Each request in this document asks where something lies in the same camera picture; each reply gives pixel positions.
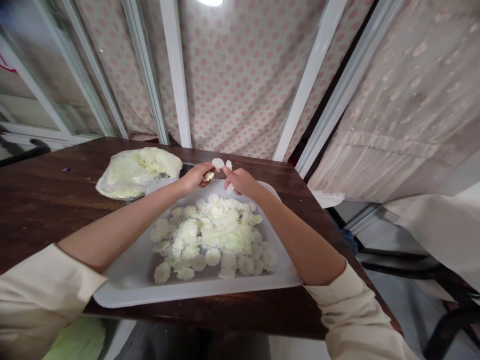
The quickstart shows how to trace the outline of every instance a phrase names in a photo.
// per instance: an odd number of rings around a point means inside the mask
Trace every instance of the white tray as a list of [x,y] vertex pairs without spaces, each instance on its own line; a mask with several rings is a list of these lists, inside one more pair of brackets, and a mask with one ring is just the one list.
[[[162,180],[152,186],[147,194],[174,182],[175,179]],[[265,182],[259,183],[279,198],[273,187]],[[224,190],[225,180],[211,180],[205,188],[197,188],[189,196],[179,200],[170,207],[161,218],[169,218],[172,209],[178,206],[194,205],[199,198],[207,200],[210,194],[218,194],[224,199],[237,199],[243,203],[252,202],[246,196],[227,193]],[[263,272],[260,276],[244,276],[239,274],[233,279],[220,279],[220,266],[207,266],[204,271],[195,274],[190,281],[182,281],[172,273],[167,283],[155,285],[154,270],[162,261],[162,257],[152,251],[150,226],[140,238],[105,271],[108,281],[95,293],[93,298],[105,308],[121,308],[133,305],[159,303],[170,300],[199,298],[204,296],[250,292],[257,290],[289,288],[302,283],[287,251],[270,225],[267,217],[257,206],[256,214],[263,221],[256,227],[265,240],[271,243],[278,255],[278,264],[274,272]]]

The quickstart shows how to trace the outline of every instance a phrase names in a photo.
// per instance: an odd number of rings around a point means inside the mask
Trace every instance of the ceiling light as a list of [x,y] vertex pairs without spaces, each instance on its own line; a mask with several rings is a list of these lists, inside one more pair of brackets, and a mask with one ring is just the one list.
[[198,0],[198,1],[207,6],[220,6],[224,2],[224,0]]

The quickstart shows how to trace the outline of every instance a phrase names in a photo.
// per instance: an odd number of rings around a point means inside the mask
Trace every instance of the wooden table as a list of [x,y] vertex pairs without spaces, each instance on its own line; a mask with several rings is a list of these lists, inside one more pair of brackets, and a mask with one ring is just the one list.
[[[383,310],[393,319],[393,327],[401,331],[390,309],[293,166],[149,142],[103,137],[0,168],[0,274],[49,244],[125,206],[123,201],[100,195],[94,182],[107,168],[112,155],[151,146],[166,149],[185,163],[200,163],[216,157],[229,159],[236,168],[242,167],[257,180],[272,185],[284,204],[348,260],[375,291]],[[117,309],[103,308],[92,299],[85,312],[316,339],[324,339],[327,333],[316,303],[301,286]]]

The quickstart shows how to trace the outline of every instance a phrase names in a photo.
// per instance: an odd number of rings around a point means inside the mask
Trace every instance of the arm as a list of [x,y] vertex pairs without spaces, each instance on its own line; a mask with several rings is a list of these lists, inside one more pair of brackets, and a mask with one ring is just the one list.
[[305,289],[322,312],[332,359],[416,359],[375,300],[375,294],[322,236],[245,170],[226,174],[225,188],[255,201],[280,238]]
[[199,184],[211,163],[91,223],[0,276],[2,359],[41,359],[59,332],[107,279],[99,272],[173,203]]

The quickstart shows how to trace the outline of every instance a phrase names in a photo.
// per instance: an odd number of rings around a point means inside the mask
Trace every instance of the chair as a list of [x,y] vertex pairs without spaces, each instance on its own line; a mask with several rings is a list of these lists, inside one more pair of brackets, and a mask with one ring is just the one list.
[[28,151],[25,151],[25,152],[22,152],[19,155],[11,156],[11,157],[8,157],[6,159],[0,160],[0,168],[4,167],[4,166],[7,166],[7,165],[10,165],[10,164],[21,162],[21,161],[26,160],[26,159],[30,159],[30,158],[34,158],[34,157],[37,157],[37,156],[40,156],[40,155],[43,155],[43,154],[47,154],[51,151],[50,147],[46,143],[44,143],[43,141],[40,141],[40,140],[37,140],[37,139],[31,139],[30,143],[32,145],[35,145],[35,148],[33,148],[31,150],[28,150]]
[[[414,262],[428,258],[428,256],[424,255],[375,249],[364,249],[361,253]],[[469,327],[471,324],[480,322],[480,307],[473,300],[480,299],[480,294],[472,289],[456,273],[439,262],[423,269],[402,269],[364,261],[361,264],[367,270],[396,277],[414,280],[435,280],[456,301],[458,309],[452,310],[440,319],[423,350],[423,355],[427,360],[443,359],[460,330],[464,330],[475,345],[480,348],[480,341],[474,331]]]

